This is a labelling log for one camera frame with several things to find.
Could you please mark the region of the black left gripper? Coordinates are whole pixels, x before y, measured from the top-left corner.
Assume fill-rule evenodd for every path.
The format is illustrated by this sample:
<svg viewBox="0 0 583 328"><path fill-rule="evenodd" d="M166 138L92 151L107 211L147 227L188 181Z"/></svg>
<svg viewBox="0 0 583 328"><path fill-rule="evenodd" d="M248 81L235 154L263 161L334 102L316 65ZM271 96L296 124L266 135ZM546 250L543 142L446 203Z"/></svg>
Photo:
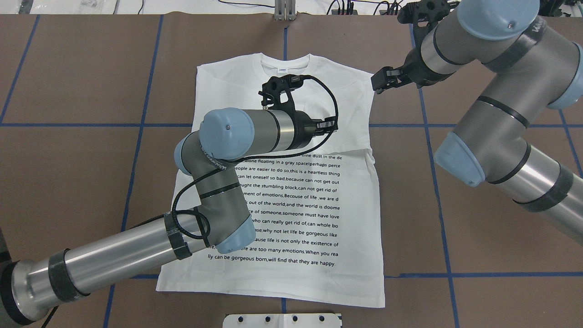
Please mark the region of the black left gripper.
<svg viewBox="0 0 583 328"><path fill-rule="evenodd" d="M294 114L293 124L293 145L308 145L314 137L316 130L317 136L323 136L327 133L333 133L338 130L336 117L314 120L310 118L308 114Z"/></svg>

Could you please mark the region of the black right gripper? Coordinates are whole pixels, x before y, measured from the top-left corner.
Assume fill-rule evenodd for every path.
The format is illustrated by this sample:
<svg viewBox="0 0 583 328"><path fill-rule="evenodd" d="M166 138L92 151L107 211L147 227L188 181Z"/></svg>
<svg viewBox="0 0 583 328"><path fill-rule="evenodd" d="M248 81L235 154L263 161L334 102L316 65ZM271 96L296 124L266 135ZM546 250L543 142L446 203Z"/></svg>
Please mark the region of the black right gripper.
<svg viewBox="0 0 583 328"><path fill-rule="evenodd" d="M371 87L377 95L391 88L414 82L417 88L428 87L440 81L440 74L431 70L421 56L420 48L412 49L399 68L383 67L371 77Z"/></svg>

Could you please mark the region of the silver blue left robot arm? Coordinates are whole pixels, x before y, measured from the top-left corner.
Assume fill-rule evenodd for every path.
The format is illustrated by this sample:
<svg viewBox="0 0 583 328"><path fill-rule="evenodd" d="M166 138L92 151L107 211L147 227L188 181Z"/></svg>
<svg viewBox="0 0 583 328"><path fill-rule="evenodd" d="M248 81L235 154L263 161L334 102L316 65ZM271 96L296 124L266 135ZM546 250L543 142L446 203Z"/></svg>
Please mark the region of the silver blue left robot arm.
<svg viewBox="0 0 583 328"><path fill-rule="evenodd" d="M42 261L12 261L1 242L1 326L21 328L50 309L207 247L227 254L256 238L235 166L253 155L304 149L315 136L331 137L338 115L323 120L294 110L224 108L205 114L197 131L182 139L174 158L193 178L201 204L169 212L145 224Z"/></svg>

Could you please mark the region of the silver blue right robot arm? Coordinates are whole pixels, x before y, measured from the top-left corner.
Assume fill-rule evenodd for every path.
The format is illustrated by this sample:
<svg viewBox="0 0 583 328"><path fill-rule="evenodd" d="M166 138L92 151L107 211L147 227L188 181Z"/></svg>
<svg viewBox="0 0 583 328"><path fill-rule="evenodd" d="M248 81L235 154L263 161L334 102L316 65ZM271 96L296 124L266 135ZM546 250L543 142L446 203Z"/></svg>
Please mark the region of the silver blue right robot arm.
<svg viewBox="0 0 583 328"><path fill-rule="evenodd" d="M446 0L408 3L400 23L414 25L415 47L401 67L371 78L382 93L446 80L478 61L496 76L448 133L435 162L465 184L497 185L522 208L582 243L581 177L523 139L546 109L582 95L582 48L548 27L537 0Z"/></svg>

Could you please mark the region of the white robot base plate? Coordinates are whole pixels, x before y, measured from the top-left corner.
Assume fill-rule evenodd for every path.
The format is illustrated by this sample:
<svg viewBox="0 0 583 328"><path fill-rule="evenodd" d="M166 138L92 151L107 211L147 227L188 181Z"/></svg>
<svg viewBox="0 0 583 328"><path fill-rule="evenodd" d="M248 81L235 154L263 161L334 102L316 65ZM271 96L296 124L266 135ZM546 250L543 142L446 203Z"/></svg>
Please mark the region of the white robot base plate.
<svg viewBox="0 0 583 328"><path fill-rule="evenodd" d="M223 328L342 328L342 316L335 313L268 313L228 315Z"/></svg>

